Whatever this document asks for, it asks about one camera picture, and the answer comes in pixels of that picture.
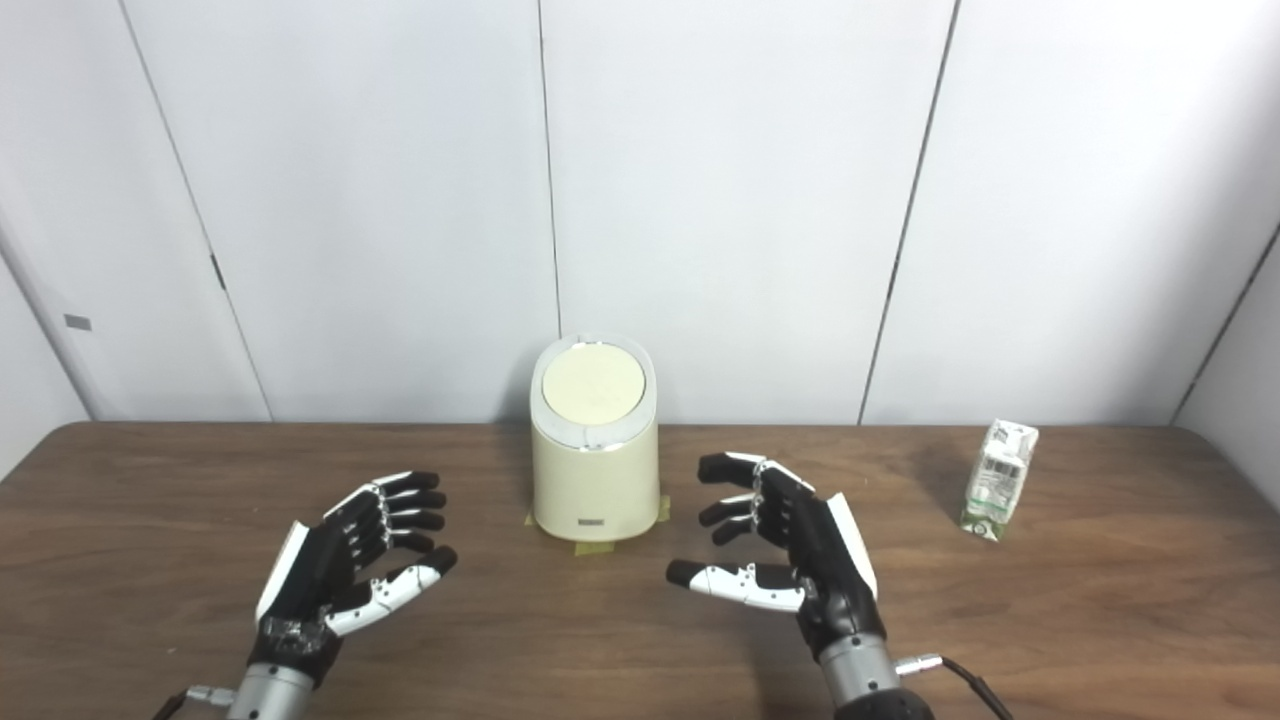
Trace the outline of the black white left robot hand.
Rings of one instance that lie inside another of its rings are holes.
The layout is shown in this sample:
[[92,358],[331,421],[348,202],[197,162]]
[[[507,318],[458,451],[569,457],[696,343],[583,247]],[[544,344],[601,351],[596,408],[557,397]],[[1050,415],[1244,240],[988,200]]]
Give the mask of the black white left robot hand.
[[447,497],[434,471],[356,487],[314,524],[294,521],[255,607],[247,664],[297,671],[320,687],[348,635],[389,618],[458,562],[435,544]]

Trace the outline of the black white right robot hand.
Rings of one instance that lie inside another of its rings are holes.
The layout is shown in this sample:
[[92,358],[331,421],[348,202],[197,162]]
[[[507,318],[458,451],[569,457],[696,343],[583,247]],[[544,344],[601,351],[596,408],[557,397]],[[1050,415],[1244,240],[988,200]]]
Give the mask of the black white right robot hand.
[[785,565],[669,562],[668,583],[687,591],[796,618],[814,657],[829,646],[890,634],[878,607],[878,580],[847,500],[822,498],[783,464],[754,454],[700,457],[698,480],[730,484],[740,495],[703,509],[698,520],[724,546],[755,536],[785,551]]

